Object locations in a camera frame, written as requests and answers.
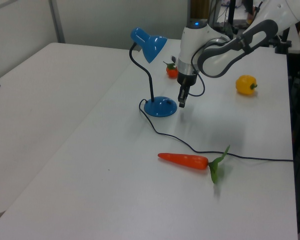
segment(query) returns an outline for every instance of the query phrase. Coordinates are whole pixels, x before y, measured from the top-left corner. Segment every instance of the red tomato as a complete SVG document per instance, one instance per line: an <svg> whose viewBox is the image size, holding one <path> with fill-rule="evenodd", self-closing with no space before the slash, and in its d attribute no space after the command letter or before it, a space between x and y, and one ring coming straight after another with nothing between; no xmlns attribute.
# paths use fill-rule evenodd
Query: red tomato
<svg viewBox="0 0 300 240"><path fill-rule="evenodd" d="M177 77L178 77L178 73L179 73L179 71L177 70L177 68L176 69L168 69L168 71L167 71L167 74L168 74L168 76L169 76L169 78L171 78L171 79L176 79Z"/></svg>

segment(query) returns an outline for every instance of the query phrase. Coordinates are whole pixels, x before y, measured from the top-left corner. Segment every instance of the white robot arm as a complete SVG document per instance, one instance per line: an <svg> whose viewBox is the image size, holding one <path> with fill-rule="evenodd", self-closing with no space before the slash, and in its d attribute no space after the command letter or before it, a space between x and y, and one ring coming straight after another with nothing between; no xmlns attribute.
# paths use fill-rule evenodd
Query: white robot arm
<svg viewBox="0 0 300 240"><path fill-rule="evenodd" d="M181 85L179 106L184 107L190 86L196 81L192 68L197 67L204 75L217 78L224 75L233 63L267 43L277 33L300 21L300 0L265 0L251 26L235 39L227 42L224 35L207 24L191 23L186 26L181 39L178 59L178 83ZM214 44L195 54L196 50L210 40Z"/></svg>

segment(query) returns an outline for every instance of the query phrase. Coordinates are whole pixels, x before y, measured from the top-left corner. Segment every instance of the lamp base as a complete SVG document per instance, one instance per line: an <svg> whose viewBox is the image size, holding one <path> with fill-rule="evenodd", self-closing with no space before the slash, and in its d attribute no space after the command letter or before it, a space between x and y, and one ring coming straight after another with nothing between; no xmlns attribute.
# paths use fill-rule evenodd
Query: lamp base
<svg viewBox="0 0 300 240"><path fill-rule="evenodd" d="M156 96L154 97L154 102L148 100L144 105L144 110L147 114L154 117L167 117L176 112L177 105L176 103L165 96Z"/></svg>

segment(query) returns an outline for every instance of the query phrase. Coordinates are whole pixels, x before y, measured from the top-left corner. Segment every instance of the blue desk lamp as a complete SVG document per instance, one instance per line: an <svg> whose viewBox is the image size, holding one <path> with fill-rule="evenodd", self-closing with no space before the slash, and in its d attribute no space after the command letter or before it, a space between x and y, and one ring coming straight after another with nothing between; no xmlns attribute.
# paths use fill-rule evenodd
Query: blue desk lamp
<svg viewBox="0 0 300 240"><path fill-rule="evenodd" d="M177 109L176 103L172 99L165 96L154 97L152 77L150 72L137 63L132 57L132 50L138 44L143 49L145 59L148 61L148 63L151 63L151 61L153 61L162 50L167 39L161 36L150 36L139 27L135 28L131 32L131 38L133 39L134 43L130 49L130 58L134 64L144 70L149 76L151 99L148 100L144 105L145 112L154 117L167 117L172 115Z"/></svg>

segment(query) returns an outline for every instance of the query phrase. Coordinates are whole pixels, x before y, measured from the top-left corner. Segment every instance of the white wall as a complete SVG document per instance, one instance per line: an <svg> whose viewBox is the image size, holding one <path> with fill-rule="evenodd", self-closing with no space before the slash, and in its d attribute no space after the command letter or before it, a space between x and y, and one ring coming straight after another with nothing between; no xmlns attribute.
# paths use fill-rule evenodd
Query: white wall
<svg viewBox="0 0 300 240"><path fill-rule="evenodd" d="M53 42L48 0L17 0L0 8L0 77Z"/></svg>
<svg viewBox="0 0 300 240"><path fill-rule="evenodd" d="M129 49L130 33L181 39L187 0L56 0L67 44Z"/></svg>

